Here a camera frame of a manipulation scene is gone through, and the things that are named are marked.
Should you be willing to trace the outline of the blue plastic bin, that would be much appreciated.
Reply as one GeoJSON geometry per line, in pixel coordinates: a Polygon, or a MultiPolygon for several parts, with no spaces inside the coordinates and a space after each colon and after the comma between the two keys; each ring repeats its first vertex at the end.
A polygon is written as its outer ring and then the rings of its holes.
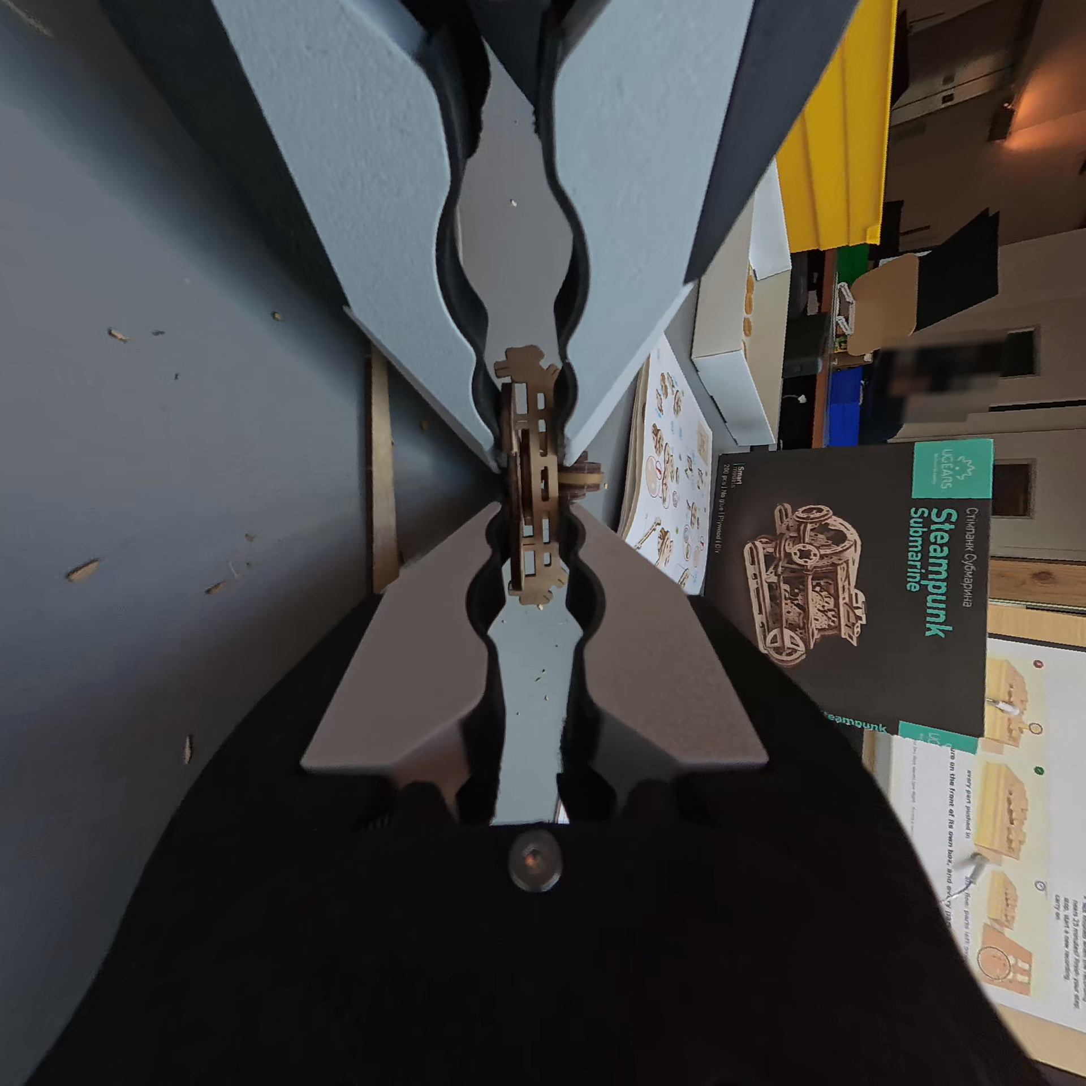
{"type": "Polygon", "coordinates": [[[830,374],[823,446],[850,447],[883,444],[887,438],[872,400],[876,364],[835,369],[830,374]]]}

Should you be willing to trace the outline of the white cardboard box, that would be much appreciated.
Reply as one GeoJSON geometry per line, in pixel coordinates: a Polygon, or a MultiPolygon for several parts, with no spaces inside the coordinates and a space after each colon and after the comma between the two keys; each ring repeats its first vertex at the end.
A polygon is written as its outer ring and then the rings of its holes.
{"type": "Polygon", "coordinates": [[[691,358],[740,445],[776,446],[791,251],[772,160],[699,280],[691,358]]]}

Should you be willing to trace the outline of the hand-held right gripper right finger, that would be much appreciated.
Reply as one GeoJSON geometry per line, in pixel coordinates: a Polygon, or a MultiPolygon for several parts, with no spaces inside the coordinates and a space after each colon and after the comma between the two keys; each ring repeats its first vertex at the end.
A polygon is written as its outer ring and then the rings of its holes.
{"type": "Polygon", "coordinates": [[[768,756],[694,598],[582,509],[566,520],[580,628],[563,723],[567,773],[753,770],[768,756]]]}

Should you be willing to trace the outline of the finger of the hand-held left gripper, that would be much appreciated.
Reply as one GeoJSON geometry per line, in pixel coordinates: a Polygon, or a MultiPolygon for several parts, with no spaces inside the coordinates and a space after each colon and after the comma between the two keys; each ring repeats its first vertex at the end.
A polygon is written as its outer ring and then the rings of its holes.
{"type": "Polygon", "coordinates": [[[557,317],[574,462],[686,298],[689,257],[749,24],[747,1],[574,2],[550,35],[545,163],[574,233],[557,317]]]}
{"type": "Polygon", "coordinates": [[[403,2],[214,9],[333,267],[348,315],[497,469],[487,310],[456,212],[477,139],[455,34],[403,2]]]}

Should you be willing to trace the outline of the wooden clipboard with instruction sheet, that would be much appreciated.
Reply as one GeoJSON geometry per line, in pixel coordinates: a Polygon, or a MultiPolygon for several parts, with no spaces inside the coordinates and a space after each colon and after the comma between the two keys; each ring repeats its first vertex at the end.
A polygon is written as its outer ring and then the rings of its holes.
{"type": "Polygon", "coordinates": [[[987,640],[983,731],[879,740],[874,776],[972,974],[999,1006],[1084,1033],[1085,655],[987,640]]]}

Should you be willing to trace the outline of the wooden model assembly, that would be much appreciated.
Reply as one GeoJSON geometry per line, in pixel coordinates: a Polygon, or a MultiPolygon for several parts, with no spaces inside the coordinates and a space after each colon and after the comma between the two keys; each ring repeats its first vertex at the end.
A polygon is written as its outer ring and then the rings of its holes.
{"type": "Polygon", "coordinates": [[[514,346],[494,364],[509,507],[508,593],[536,609],[567,582],[559,539],[563,510],[605,487],[603,467],[588,455],[561,465],[555,424],[561,368],[544,358],[538,346],[514,346]]]}

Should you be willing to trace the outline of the black model kit box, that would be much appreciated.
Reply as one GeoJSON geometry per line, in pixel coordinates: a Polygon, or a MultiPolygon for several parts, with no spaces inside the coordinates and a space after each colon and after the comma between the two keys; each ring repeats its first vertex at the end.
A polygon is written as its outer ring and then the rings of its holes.
{"type": "Polygon", "coordinates": [[[976,753],[995,449],[723,454],[703,595],[842,727],[976,753]]]}

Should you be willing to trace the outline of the thin wooden stick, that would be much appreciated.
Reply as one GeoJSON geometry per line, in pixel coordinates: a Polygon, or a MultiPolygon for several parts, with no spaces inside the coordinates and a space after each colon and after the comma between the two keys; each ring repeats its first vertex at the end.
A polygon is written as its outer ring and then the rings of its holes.
{"type": "Polygon", "coordinates": [[[382,593],[400,572],[394,440],[389,396],[389,364],[378,346],[368,362],[368,507],[372,591],[382,593]]]}

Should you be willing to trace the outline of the open instruction booklet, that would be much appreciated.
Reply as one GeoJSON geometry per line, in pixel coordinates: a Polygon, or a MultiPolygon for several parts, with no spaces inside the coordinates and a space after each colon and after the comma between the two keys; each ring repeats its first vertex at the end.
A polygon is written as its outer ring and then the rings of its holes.
{"type": "Polygon", "coordinates": [[[618,536],[689,595],[707,563],[714,435],[666,337],[637,374],[618,536]]]}

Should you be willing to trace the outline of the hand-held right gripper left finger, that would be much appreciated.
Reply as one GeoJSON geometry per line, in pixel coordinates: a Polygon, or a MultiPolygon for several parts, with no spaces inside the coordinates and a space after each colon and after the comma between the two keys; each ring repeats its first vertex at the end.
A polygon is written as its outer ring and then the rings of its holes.
{"type": "Polygon", "coordinates": [[[493,502],[381,596],[301,759],[310,773],[469,776],[463,722],[482,700],[487,651],[468,592],[493,550],[493,502]]]}

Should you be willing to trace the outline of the yellow plastic bin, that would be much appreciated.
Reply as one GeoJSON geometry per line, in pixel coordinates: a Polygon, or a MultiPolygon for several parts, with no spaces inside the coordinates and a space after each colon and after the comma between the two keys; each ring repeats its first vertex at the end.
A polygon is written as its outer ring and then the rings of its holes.
{"type": "Polygon", "coordinates": [[[776,153],[793,253],[880,242],[897,1],[862,1],[776,153]]]}

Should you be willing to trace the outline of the brown cardboard sheet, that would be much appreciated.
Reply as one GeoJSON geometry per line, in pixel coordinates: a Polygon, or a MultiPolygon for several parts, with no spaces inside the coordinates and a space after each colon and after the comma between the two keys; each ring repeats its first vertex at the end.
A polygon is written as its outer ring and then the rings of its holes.
{"type": "Polygon", "coordinates": [[[854,320],[847,337],[848,355],[866,357],[915,332],[920,265],[915,253],[902,254],[866,272],[851,285],[854,320]]]}

